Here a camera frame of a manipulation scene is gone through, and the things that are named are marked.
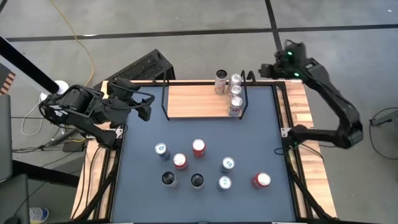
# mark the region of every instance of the black pole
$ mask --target black pole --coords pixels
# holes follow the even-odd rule
[[[44,72],[37,68],[25,56],[23,56],[17,49],[15,49],[8,41],[0,37],[0,55],[7,61],[12,63],[19,70],[23,71],[33,81],[38,83],[41,87],[52,94],[58,92],[59,86]]]
[[[77,187],[79,184],[79,177],[75,175],[13,160],[12,175],[17,176],[19,174],[26,174],[29,179],[41,180],[51,184],[65,185],[68,187]]]

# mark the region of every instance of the concrete floor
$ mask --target concrete floor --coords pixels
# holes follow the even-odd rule
[[[56,3],[80,35],[271,27],[263,0],[58,0]],[[271,0],[271,3],[278,27],[398,24],[398,2],[393,0]],[[71,35],[48,0],[8,1],[0,13],[0,34],[4,37]],[[307,55],[324,64],[337,89],[361,113],[364,141],[350,150],[322,149],[338,216],[342,220],[396,223],[398,165],[372,150],[368,120],[377,111],[398,105],[398,51],[394,47],[398,29],[282,32],[279,35],[282,40],[305,42]],[[159,49],[174,65],[177,79],[214,78],[219,69],[256,70],[261,63],[273,63],[275,52],[270,32],[98,39],[83,43],[95,63],[92,84],[153,49]],[[90,75],[88,57],[74,41],[11,44],[53,79],[84,84]],[[39,92],[17,76],[9,94],[12,114],[23,116],[37,103]],[[335,129],[338,120],[326,103],[312,90],[308,90],[307,95],[315,126]],[[27,132],[33,131],[38,123],[28,121]],[[57,129],[45,121],[40,134],[26,137],[20,133],[20,125],[20,120],[12,122],[14,148],[47,142]],[[390,124],[374,129],[373,135],[382,153],[398,157],[396,130]],[[62,156],[62,152],[14,155],[38,166]],[[79,157],[81,154],[73,155],[50,168],[66,163],[62,166],[64,170],[77,170],[81,166]],[[45,187],[31,198],[32,205],[53,210],[51,222],[67,220],[74,189]]]

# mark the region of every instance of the table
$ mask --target table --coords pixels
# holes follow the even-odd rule
[[[148,84],[150,81],[133,81],[135,83],[143,83],[143,84]],[[187,103],[187,92],[184,90],[187,85],[193,85],[198,82],[201,83],[211,83],[214,82],[214,80],[184,80],[184,81],[176,81],[176,80],[171,80],[170,83],[175,83],[178,85],[171,86],[169,90],[169,105],[168,105],[168,114],[169,116],[197,116],[197,114],[194,114],[195,111],[197,111],[195,108],[192,108],[194,105],[189,105]],[[262,83],[262,82],[273,82],[277,83],[277,86],[279,87],[277,91],[278,99],[279,99],[279,106],[280,106],[280,111],[281,111],[281,117],[282,117],[282,122],[284,127],[288,127],[289,123],[290,124],[302,124],[307,127],[313,127],[312,123],[312,117],[310,114],[310,110],[308,107],[308,101],[305,95],[305,91],[303,88],[303,85],[300,82],[292,82],[292,81],[267,81],[267,80],[258,80],[257,83]],[[209,99],[209,97],[212,97],[211,95],[207,95],[206,91],[204,90],[203,87],[195,87],[198,88],[197,93],[192,93],[196,94],[198,98],[206,98]],[[101,91],[106,92],[106,82],[103,83],[103,87]],[[284,103],[288,101],[289,102],[289,107],[285,107]],[[208,114],[208,116],[223,116],[220,114],[220,111],[217,111],[217,107],[209,107],[205,110],[205,114]],[[101,128],[107,128],[106,124],[103,124]],[[319,151],[319,146],[318,143],[315,141],[307,141],[307,145],[310,147],[314,148],[315,150]],[[90,164],[91,161],[93,160],[93,154],[96,151],[98,145],[95,141],[90,141],[86,153],[86,164]],[[328,185],[328,180],[325,172],[325,168],[323,166],[322,160],[304,150],[301,146],[299,148],[299,153],[297,153],[300,156],[300,161],[295,161],[293,153],[291,152],[291,158],[294,160],[294,162],[301,162],[302,164],[302,172],[305,176],[305,181],[307,183],[307,187],[309,191],[312,193],[312,195],[315,197],[315,199],[318,201],[318,203],[325,209],[327,213],[329,213],[332,216],[336,216],[333,200],[331,197],[330,193],[330,188]],[[115,152],[111,152],[109,156],[109,162],[108,164],[113,163],[113,157],[115,155]],[[94,196],[96,193],[99,182],[100,182],[100,176],[101,176],[101,171],[104,166],[104,158],[105,158],[105,150],[100,149],[99,153],[97,154],[96,158],[94,158],[93,161],[93,169],[91,173],[91,183],[90,183],[90,190],[89,190],[89,201],[90,199]],[[88,173],[89,173],[89,166],[85,167],[86,175],[85,175],[85,186],[83,187],[83,179],[81,178],[78,190],[76,192],[76,198],[75,198],[75,204],[73,206],[73,211],[75,211],[78,201],[80,199],[81,191],[83,189],[83,198],[81,200],[81,204],[78,207],[78,211],[76,215],[80,214],[80,212],[84,209],[85,204],[86,204],[86,195],[87,195],[87,186],[88,186]],[[299,190],[296,188],[297,192],[297,198],[298,198],[298,210],[299,210],[299,215],[301,217],[307,217],[306,209],[305,209],[305,204],[303,202],[302,196],[299,192]],[[104,218],[108,217],[110,210],[109,207],[107,207],[107,204],[112,202],[109,198],[109,189],[105,192],[103,195],[103,199],[101,201],[101,206],[98,211],[98,217],[99,218]]]

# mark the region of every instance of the soda can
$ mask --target soda can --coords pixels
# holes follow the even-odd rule
[[[233,85],[241,85],[242,84],[242,76],[240,74],[232,74],[229,78],[228,86]]]
[[[229,116],[237,117],[242,110],[242,98],[234,96],[231,98],[231,103],[229,104]]]
[[[214,83],[214,92],[216,94],[222,95],[224,94],[225,91],[225,85],[226,85],[226,71],[224,70],[218,70],[216,72],[216,81]]]
[[[176,176],[170,171],[167,171],[162,175],[162,182],[168,187],[176,187],[178,183]]]
[[[241,93],[242,93],[241,86],[238,85],[230,86],[230,88],[228,89],[228,98],[227,98],[228,103],[231,102],[232,97],[241,96]]]
[[[231,188],[232,181],[229,177],[227,176],[222,176],[220,179],[218,179],[217,182],[217,189],[221,192],[224,192]]]
[[[182,153],[177,153],[173,158],[173,163],[177,169],[185,169],[188,166],[187,157]]]
[[[204,140],[202,139],[194,140],[194,142],[192,143],[192,150],[195,158],[197,159],[202,158],[206,152],[206,144]]]
[[[254,188],[261,189],[268,187],[271,183],[271,177],[265,172],[260,172],[252,178],[251,182]]]
[[[205,180],[201,174],[193,174],[191,177],[191,185],[195,190],[203,188]]]
[[[164,161],[167,161],[170,159],[170,152],[169,152],[169,150],[167,150],[166,144],[164,144],[164,143],[158,143],[155,146],[155,152]]]
[[[225,157],[224,159],[223,159],[223,162],[221,163],[221,169],[220,169],[220,171],[223,173],[223,174],[227,174],[227,173],[229,173],[231,170],[232,170],[232,168],[235,166],[235,161],[234,161],[234,159],[232,159],[231,157]]]

